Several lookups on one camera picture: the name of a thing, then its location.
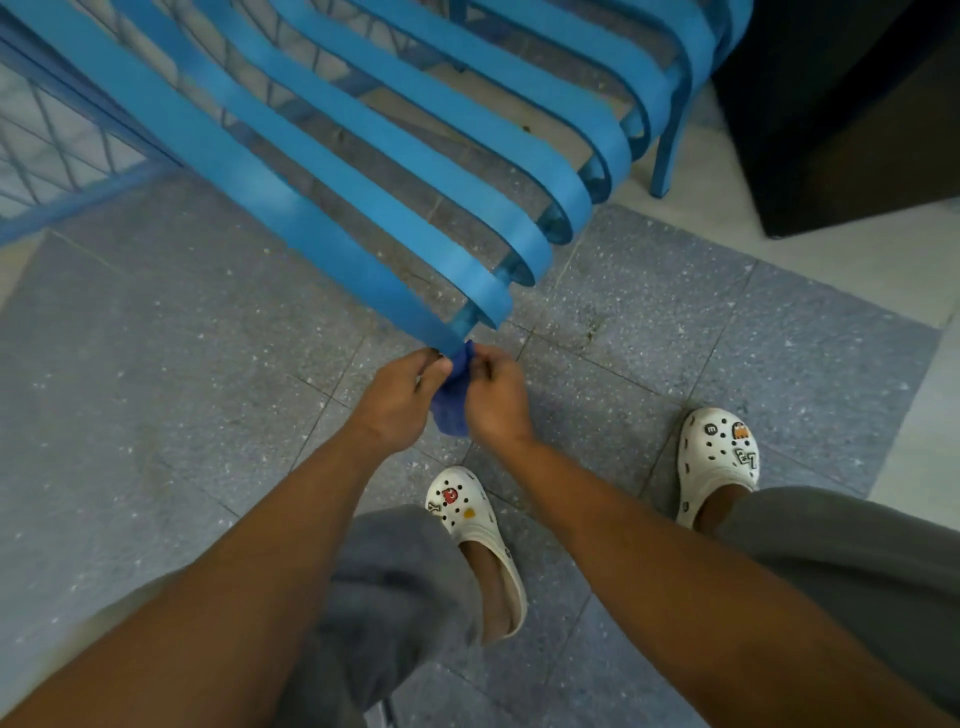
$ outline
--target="white floor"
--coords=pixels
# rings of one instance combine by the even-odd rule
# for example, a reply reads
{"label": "white floor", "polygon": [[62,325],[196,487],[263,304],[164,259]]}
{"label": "white floor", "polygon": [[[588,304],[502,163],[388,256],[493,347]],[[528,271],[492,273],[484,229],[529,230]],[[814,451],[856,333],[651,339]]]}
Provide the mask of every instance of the white floor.
{"label": "white floor", "polygon": [[[470,74],[439,66],[434,75],[549,141],[572,163],[588,148],[570,129]],[[380,89],[368,103],[439,133],[456,134]],[[619,112],[622,104],[608,99]],[[960,206],[915,207],[786,240],[766,238],[730,139],[691,125],[663,200],[647,193],[653,151],[613,199],[713,242],[828,283],[903,316],[944,330],[944,338],[871,499],[960,530]],[[33,235],[0,249],[0,307],[38,244]]]}

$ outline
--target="pant leg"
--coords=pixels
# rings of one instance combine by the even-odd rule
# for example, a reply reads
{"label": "pant leg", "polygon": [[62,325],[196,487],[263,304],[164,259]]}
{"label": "pant leg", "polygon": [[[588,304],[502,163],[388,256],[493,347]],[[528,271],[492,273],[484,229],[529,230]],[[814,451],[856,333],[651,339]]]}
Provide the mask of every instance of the pant leg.
{"label": "pant leg", "polygon": [[960,532],[830,491],[772,488],[739,500],[715,535],[960,717]]}
{"label": "pant leg", "polygon": [[362,714],[414,669],[482,631],[480,587],[434,516],[413,505],[360,516],[275,726],[363,726]]}

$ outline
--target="forearm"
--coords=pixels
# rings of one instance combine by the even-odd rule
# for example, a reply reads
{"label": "forearm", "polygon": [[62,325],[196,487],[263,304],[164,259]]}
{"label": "forearm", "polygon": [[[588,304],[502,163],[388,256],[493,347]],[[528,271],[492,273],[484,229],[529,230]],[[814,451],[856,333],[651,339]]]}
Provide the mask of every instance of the forearm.
{"label": "forearm", "polygon": [[627,637],[714,728],[955,725],[742,554],[548,446],[496,454]]}
{"label": "forearm", "polygon": [[385,452],[347,428],[127,621],[54,675],[13,726],[266,722],[318,617]]}

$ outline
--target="blue cloth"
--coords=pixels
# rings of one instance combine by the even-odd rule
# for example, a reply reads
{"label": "blue cloth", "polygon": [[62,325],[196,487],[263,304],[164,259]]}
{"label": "blue cloth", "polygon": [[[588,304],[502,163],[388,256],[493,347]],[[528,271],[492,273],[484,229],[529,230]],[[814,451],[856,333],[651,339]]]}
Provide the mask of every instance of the blue cloth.
{"label": "blue cloth", "polygon": [[473,358],[473,342],[467,341],[462,349],[451,357],[453,371],[430,402],[434,422],[444,435],[469,436],[467,413],[467,388],[470,386],[470,360]]}

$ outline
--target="right hand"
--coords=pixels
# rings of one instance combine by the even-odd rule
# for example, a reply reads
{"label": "right hand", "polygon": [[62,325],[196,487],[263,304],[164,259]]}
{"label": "right hand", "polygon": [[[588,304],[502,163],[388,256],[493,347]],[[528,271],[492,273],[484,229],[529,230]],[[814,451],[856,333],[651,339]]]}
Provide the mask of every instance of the right hand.
{"label": "right hand", "polygon": [[467,389],[470,436],[492,452],[510,444],[533,441],[523,370],[497,347],[474,344]]}

